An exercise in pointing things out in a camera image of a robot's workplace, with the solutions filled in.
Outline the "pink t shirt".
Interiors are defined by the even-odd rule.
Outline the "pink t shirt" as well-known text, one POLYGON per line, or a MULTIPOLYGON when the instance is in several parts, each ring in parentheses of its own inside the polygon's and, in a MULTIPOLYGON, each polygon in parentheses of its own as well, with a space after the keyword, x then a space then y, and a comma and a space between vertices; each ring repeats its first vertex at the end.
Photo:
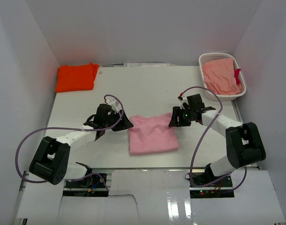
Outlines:
POLYGON ((129 153, 131 156, 167 153, 179 149, 179 142, 173 127, 169 127, 172 114, 129 118, 133 127, 128 130, 129 153))

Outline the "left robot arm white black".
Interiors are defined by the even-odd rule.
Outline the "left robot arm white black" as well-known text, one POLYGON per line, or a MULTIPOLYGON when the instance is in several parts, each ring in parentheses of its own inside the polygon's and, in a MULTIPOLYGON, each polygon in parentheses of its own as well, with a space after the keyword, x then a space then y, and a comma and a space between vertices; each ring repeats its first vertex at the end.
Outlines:
POLYGON ((115 104, 100 104, 96 113, 84 122, 79 131, 57 138, 44 137, 29 171, 53 185, 62 180, 76 180, 81 187, 87 187, 92 182, 92 175, 88 173, 90 168, 82 163, 70 163, 70 153, 96 141, 107 129, 117 132, 133 126, 124 111, 118 110, 115 104))

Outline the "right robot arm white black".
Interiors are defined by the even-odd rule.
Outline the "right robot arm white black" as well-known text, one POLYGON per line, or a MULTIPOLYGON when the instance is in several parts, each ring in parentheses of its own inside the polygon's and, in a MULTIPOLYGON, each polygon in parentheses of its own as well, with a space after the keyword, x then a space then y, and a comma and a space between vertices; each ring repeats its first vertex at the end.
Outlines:
POLYGON ((196 149, 201 145, 209 129, 221 134, 226 140, 226 155, 206 165, 204 172, 194 175, 189 172, 190 184, 194 187, 215 187, 223 178, 244 166, 266 159, 266 152, 255 123, 242 123, 230 119, 212 106, 206 107, 200 94, 179 96, 180 106, 173 107, 169 127, 189 127, 197 122, 206 127, 196 149))

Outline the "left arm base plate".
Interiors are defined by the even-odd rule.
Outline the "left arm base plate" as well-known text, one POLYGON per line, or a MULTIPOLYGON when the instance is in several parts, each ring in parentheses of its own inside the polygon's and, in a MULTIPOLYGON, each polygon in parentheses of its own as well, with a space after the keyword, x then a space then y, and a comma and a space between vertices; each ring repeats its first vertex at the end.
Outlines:
POLYGON ((63 196, 69 197, 108 197, 108 191, 98 175, 82 181, 66 181, 63 196))

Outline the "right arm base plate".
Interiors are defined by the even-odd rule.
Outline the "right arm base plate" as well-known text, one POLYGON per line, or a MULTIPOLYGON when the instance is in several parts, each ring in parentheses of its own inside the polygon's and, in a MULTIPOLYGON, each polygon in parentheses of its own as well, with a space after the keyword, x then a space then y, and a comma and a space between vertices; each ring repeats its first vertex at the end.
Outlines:
POLYGON ((234 198, 233 183, 230 176, 214 184, 199 187, 208 183, 200 178, 201 174, 201 172, 192 174, 193 182, 196 186, 190 184, 189 191, 191 199, 234 198))

